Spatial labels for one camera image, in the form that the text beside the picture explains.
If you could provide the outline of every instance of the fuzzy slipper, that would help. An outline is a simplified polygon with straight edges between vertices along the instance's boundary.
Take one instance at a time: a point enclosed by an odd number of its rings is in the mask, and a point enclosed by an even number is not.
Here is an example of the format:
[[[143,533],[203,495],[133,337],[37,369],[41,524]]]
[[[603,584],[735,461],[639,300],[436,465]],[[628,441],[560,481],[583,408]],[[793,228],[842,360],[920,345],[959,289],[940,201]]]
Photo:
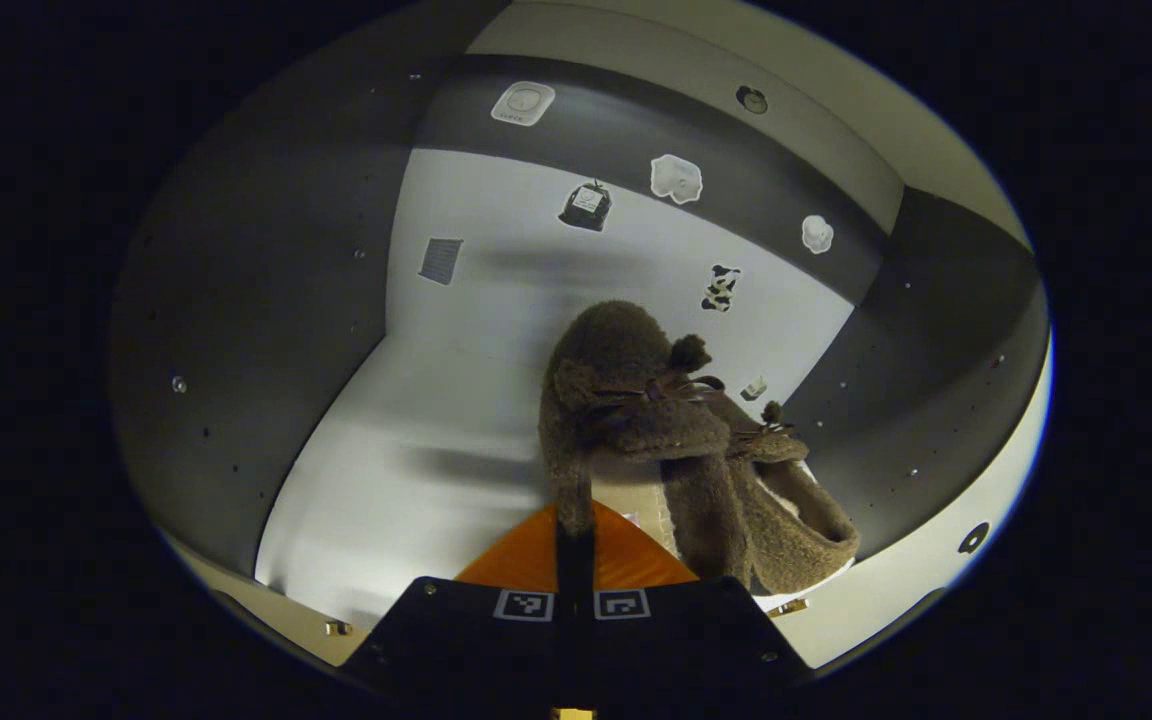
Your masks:
[[[540,395],[541,456],[567,537],[593,533],[594,450],[670,464],[691,484],[708,480],[722,487],[721,495],[732,494],[722,462],[732,433],[707,408],[723,385],[687,377],[708,361],[703,340],[689,334],[670,344],[652,314],[632,302],[600,302],[577,316],[554,347]],[[710,461],[687,460],[696,456]]]
[[[781,406],[770,402],[761,425],[726,395],[710,396],[708,409],[732,427],[728,478],[758,585],[797,593],[844,569],[861,535],[808,473],[808,447],[780,424]]]

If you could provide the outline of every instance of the white sticker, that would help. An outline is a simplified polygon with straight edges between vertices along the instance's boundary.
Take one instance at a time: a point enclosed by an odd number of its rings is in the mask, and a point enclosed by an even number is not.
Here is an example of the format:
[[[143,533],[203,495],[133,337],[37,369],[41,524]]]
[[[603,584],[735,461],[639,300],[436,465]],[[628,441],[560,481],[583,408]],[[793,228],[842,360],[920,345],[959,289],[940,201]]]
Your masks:
[[[539,82],[516,82],[503,91],[492,108],[492,118],[503,123],[531,127],[554,101],[554,88]]]
[[[576,191],[576,197],[573,199],[573,205],[581,210],[589,210],[590,213],[598,211],[598,204],[602,202],[602,196],[590,190],[588,187],[582,187]]]
[[[767,378],[759,376],[755,378],[753,382],[745,386],[745,388],[740,392],[740,395],[745,400],[753,402],[758,400],[764,392],[767,392]]]
[[[732,310],[732,294],[736,291],[736,281],[740,279],[741,270],[714,265],[712,273],[708,278],[708,286],[705,286],[705,297],[700,301],[700,308],[726,313],[726,311]]]
[[[812,255],[829,250],[833,245],[833,227],[824,222],[820,215],[808,215],[803,219],[803,245],[808,247]]]
[[[659,156],[652,160],[652,192],[669,196],[679,205],[700,199],[700,168],[677,156]]]

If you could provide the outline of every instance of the black background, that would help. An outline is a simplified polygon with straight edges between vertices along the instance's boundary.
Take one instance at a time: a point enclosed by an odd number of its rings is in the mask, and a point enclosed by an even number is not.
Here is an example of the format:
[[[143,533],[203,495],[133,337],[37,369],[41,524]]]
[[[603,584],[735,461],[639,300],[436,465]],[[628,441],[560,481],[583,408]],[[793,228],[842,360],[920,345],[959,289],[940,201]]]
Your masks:
[[[1056,333],[1036,477],[978,571],[787,715],[1152,715],[1152,3],[1016,5],[785,7],[996,170]],[[101,367],[124,245],[168,168],[380,9],[0,3],[0,715],[371,717],[151,535]]]

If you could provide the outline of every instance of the cow print sticker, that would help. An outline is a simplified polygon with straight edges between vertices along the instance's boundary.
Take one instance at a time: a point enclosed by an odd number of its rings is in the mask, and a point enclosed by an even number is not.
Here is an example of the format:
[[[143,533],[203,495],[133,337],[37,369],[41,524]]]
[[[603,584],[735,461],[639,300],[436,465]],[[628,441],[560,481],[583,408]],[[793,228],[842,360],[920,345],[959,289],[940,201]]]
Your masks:
[[[705,297],[700,301],[700,306],[705,310],[717,310],[719,313],[732,310],[732,293],[736,290],[737,279],[740,279],[740,270],[714,265],[713,275],[708,279],[708,287],[705,288]]]

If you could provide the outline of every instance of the gray wall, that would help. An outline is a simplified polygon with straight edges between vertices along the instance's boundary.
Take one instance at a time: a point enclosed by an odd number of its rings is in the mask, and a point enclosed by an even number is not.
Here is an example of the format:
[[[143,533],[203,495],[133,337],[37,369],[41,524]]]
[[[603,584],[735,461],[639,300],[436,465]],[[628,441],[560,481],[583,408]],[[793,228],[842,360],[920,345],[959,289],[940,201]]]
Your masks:
[[[189,152],[132,238],[111,318],[120,446],[156,523],[215,564],[251,577],[291,462],[384,336],[414,128],[505,5],[408,6],[280,74]]]
[[[1033,395],[1048,329],[1024,247],[905,189],[867,296],[785,402],[813,473],[861,531],[858,560],[932,518],[995,457]]]

